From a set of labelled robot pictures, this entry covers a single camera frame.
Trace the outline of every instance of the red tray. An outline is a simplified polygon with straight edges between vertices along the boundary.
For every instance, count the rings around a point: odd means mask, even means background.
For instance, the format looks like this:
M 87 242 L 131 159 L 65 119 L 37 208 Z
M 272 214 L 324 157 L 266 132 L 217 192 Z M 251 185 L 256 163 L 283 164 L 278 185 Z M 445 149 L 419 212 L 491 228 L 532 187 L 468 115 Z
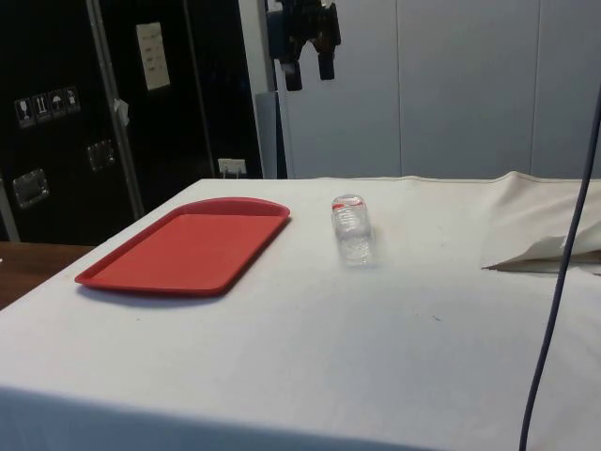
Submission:
M 184 205 L 90 266 L 75 282 L 116 290 L 219 294 L 282 230 L 289 214 L 286 207 L 248 197 Z

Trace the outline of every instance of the electrical outlet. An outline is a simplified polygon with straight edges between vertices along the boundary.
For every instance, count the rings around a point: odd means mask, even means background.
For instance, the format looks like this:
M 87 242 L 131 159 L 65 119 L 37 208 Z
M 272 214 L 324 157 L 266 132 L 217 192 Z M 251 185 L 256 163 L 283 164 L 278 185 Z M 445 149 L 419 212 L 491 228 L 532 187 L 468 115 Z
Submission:
M 223 176 L 245 176 L 246 161 L 233 158 L 220 158 L 217 160 L 219 173 Z

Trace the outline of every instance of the black cable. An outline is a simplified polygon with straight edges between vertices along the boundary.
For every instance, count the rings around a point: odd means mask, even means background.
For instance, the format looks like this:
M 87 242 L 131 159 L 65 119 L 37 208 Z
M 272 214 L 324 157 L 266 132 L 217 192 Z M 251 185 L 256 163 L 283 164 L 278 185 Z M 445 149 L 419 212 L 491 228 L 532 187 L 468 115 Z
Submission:
M 567 238 L 565 240 L 562 262 L 560 264 L 559 273 L 557 274 L 557 283 L 555 284 L 555 293 L 553 294 L 553 302 L 551 304 L 551 312 L 548 316 L 547 329 L 545 330 L 545 337 L 543 338 L 543 346 L 541 347 L 541 353 L 538 356 L 538 363 L 536 364 L 536 369 L 534 370 L 534 377 L 532 378 L 532 385 L 528 394 L 528 402 L 526 403 L 526 411 L 524 412 L 524 420 L 522 422 L 522 433 L 519 439 L 519 451 L 526 451 L 526 445 L 528 443 L 528 430 L 530 429 L 532 409 L 534 408 L 534 401 L 536 400 L 538 385 L 540 384 L 541 377 L 543 376 L 545 360 L 547 359 L 548 348 L 551 345 L 551 337 L 553 336 L 553 329 L 555 329 L 555 320 L 557 319 L 557 313 L 560 309 L 560 302 L 562 300 L 565 274 L 567 273 L 567 268 L 570 264 L 572 248 L 574 247 L 574 240 L 576 239 L 576 232 L 578 231 L 578 223 L 580 222 L 580 216 L 584 207 L 586 193 L 589 189 L 589 183 L 591 182 L 591 174 L 593 173 L 594 154 L 596 153 L 597 141 L 599 140 L 600 122 L 601 88 L 599 88 L 599 94 L 597 95 L 597 105 L 594 110 L 593 130 L 591 132 L 591 141 L 589 142 L 589 152 L 586 158 L 586 163 L 584 165 L 584 174 L 582 176 L 582 182 L 580 183 L 578 200 L 576 202 L 576 207 L 574 208 L 572 224 L 570 225 L 570 229 L 567 233 Z

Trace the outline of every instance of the clear plastic bottle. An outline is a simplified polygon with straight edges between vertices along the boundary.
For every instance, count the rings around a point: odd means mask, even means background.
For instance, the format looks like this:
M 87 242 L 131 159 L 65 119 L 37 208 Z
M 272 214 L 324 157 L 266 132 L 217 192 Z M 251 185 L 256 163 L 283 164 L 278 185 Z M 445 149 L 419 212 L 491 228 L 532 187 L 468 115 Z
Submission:
M 374 233 L 365 201 L 359 195 L 345 194 L 331 203 L 331 219 L 338 249 L 349 266 L 374 262 Z

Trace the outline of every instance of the wooden table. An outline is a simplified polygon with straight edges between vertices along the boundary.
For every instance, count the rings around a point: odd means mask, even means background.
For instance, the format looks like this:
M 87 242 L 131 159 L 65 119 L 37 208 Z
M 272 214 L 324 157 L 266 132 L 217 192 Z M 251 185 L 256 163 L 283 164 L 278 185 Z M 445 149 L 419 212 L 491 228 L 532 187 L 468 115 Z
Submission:
M 92 249 L 91 246 L 0 241 L 0 310 Z

